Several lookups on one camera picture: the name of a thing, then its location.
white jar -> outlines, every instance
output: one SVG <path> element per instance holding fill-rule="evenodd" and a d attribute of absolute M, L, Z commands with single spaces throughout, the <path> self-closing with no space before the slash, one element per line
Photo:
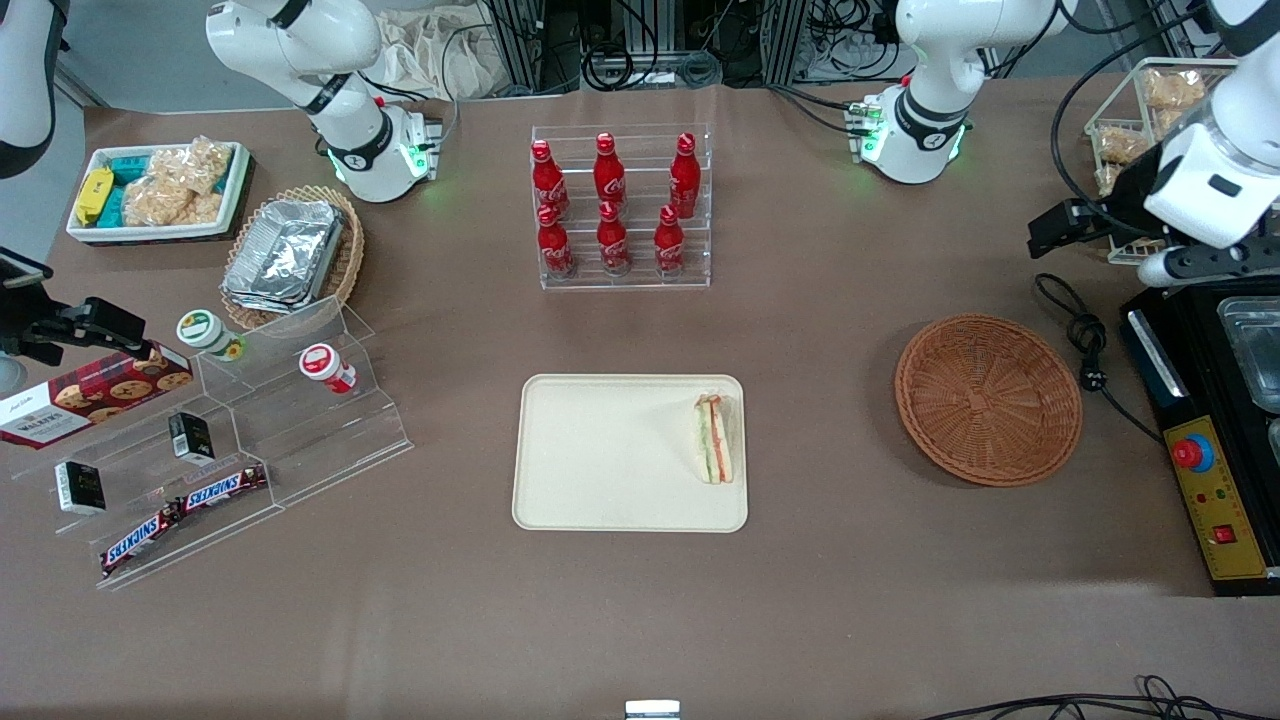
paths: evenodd
<path fill-rule="evenodd" d="M 209 310 L 192 310 L 178 320 L 178 340 L 214 360 L 233 363 L 244 354 L 244 338 L 227 329 Z"/>

snickers bar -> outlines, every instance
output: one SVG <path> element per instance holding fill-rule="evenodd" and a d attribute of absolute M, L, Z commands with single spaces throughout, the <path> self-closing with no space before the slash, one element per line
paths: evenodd
<path fill-rule="evenodd" d="M 266 469 L 261 465 L 253 465 L 252 468 L 244 468 L 234 475 L 223 478 L 211 486 L 205 486 L 186 497 L 179 497 L 174 502 L 178 505 L 182 516 L 186 518 L 201 507 L 209 507 L 215 502 L 260 487 L 265 482 Z"/>
<path fill-rule="evenodd" d="M 134 528 L 132 533 L 120 538 L 119 542 L 109 547 L 106 552 L 101 555 L 102 579 L 109 578 L 111 573 L 118 570 L 122 565 L 128 562 L 131 557 L 137 555 L 138 550 L 163 536 L 165 530 L 172 528 L 173 524 L 180 519 L 182 514 L 177 503 L 170 502 L 159 512 Z"/>

black machine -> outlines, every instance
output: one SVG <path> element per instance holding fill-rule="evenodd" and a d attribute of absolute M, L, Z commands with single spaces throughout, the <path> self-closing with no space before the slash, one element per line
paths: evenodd
<path fill-rule="evenodd" d="M 1280 277 L 1148 290 L 1123 306 L 1120 334 L 1213 592 L 1280 594 Z"/>

brown tabletop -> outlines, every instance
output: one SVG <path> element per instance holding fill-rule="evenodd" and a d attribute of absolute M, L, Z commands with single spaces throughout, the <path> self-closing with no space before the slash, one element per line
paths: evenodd
<path fill-rule="evenodd" d="M 1082 127 L 1108 82 L 1064 127 Z M 1280 711 L 1280 603 L 1207 597 L 1164 451 L 1100 397 L 1084 401 L 1066 468 L 1020 489 L 950 478 L 899 424 L 892 369 L 924 323 L 1001 315 L 1074 368 L 1032 274 L 1068 278 L 1112 324 L 1139 290 L 1094 250 L 1027 256 L 1027 222 L 1066 196 L 1046 147 L 1066 85 L 989 83 L 964 152 L 922 187 L 854 167 L 844 138 L 764 91 L 465 105 L 439 181 L 357 204 L 370 240 L 352 305 L 379 333 L 379 378 L 417 447 L 118 593 L 93 589 L 86 546 L 33 518 L 47 496 L 6 488 L 0 707 L 617 717 L 628 698 L 675 697 L 690 719 L 909 719 L 1132 692 L 1135 674 L 1160 673 L 1184 693 Z M 530 126 L 672 120 L 716 123 L 710 290 L 543 293 Z M 242 141 L 260 163 L 251 206 L 335 184 L 298 111 L 91 111 L 87 126 L 91 150 Z M 1066 147 L 1087 181 L 1087 150 Z M 184 310 L 219 306 L 227 247 L 59 237 L 50 290 L 108 297 L 172 341 Z M 1149 419 L 1119 341 L 1103 366 Z M 549 372 L 739 378 L 746 527 L 518 529 L 520 389 Z"/>

coca-cola logo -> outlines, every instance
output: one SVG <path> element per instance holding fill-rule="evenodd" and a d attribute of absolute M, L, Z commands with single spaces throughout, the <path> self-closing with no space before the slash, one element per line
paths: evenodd
<path fill-rule="evenodd" d="M 622 258 L 627 254 L 627 241 L 620 240 L 612 245 L 604 245 L 600 247 L 600 252 L 605 258 Z"/>

